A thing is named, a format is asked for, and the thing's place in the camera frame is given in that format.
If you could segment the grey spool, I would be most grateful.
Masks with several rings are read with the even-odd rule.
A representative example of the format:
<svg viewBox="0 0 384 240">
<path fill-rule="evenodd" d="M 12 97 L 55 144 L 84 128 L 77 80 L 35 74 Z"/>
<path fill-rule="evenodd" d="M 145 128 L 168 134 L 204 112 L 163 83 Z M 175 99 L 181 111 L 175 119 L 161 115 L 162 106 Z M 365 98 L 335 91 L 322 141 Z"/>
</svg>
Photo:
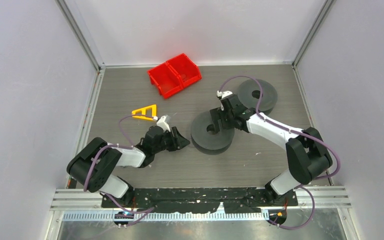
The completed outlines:
<svg viewBox="0 0 384 240">
<path fill-rule="evenodd" d="M 278 101 L 276 89 L 267 81 L 256 79 L 262 87 L 262 98 L 259 111 L 269 115 Z M 237 88 L 236 94 L 240 102 L 247 108 L 255 108 L 260 97 L 260 87 L 252 79 L 242 82 Z"/>
<path fill-rule="evenodd" d="M 209 111 L 198 114 L 190 126 L 191 141 L 195 148 L 207 155 L 225 152 L 232 144 L 235 129 L 220 129 L 216 132 Z"/>
</svg>

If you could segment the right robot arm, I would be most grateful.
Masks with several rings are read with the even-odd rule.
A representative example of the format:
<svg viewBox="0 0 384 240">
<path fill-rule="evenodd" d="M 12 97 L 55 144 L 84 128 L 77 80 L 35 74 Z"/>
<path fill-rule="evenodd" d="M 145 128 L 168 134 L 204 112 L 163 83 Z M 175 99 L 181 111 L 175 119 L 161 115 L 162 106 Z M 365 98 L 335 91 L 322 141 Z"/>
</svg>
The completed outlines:
<svg viewBox="0 0 384 240">
<path fill-rule="evenodd" d="M 306 185 L 325 172 L 333 160 L 319 131 L 300 129 L 276 121 L 257 109 L 247 108 L 231 91 L 217 91 L 221 106 L 210 110 L 215 130 L 237 129 L 265 138 L 286 152 L 288 168 L 269 181 L 262 191 L 271 205 L 279 205 L 286 193 Z"/>
</svg>

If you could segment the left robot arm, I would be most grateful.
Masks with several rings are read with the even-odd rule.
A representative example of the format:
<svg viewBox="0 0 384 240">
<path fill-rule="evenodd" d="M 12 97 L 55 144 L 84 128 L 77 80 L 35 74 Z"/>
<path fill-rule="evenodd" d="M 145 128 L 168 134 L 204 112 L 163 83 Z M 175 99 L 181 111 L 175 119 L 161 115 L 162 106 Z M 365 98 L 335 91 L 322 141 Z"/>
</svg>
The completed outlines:
<svg viewBox="0 0 384 240">
<path fill-rule="evenodd" d="M 121 207 L 133 202 L 134 188 L 113 174 L 116 167 L 144 168 L 155 155 L 179 151 L 190 144 L 176 127 L 151 126 L 133 147 L 110 144 L 101 137 L 90 141 L 67 165 L 67 173 L 91 193 L 110 194 Z"/>
</svg>

